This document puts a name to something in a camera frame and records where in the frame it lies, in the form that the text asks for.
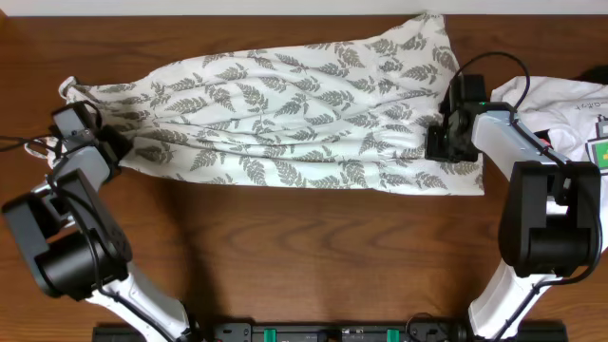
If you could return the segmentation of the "white fern-print dress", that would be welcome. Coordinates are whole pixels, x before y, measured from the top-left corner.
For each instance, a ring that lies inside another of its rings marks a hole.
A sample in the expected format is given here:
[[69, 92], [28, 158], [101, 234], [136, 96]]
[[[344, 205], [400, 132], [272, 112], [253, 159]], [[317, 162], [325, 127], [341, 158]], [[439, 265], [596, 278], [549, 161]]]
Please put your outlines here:
[[84, 85], [132, 142], [124, 167], [196, 183], [480, 196], [480, 161], [425, 156], [457, 70], [444, 17], [424, 13], [367, 39], [223, 52], [138, 81]]

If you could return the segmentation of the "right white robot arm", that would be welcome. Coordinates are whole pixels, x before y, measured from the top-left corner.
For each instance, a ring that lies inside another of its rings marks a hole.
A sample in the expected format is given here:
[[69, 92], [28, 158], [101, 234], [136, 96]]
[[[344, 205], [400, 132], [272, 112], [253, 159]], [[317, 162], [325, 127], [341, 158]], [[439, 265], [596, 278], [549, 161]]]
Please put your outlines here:
[[512, 337], [550, 287], [576, 284], [598, 267], [603, 231], [600, 174], [571, 161], [530, 131], [507, 103], [443, 103], [427, 131], [425, 157], [475, 162], [485, 154], [508, 179], [499, 224], [501, 262], [469, 306], [472, 333]]

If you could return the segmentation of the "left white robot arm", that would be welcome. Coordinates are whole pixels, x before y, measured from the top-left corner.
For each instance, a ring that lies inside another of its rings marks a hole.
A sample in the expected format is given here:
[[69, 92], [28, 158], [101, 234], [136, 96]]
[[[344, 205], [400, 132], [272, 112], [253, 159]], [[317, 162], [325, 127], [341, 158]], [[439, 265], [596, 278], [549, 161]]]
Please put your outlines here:
[[200, 341], [181, 301], [160, 291], [134, 264], [124, 231], [98, 196], [130, 141], [110, 126], [53, 127], [50, 135], [2, 137], [2, 150], [36, 145], [56, 158], [42, 184], [2, 206], [39, 288], [104, 307], [144, 341]]

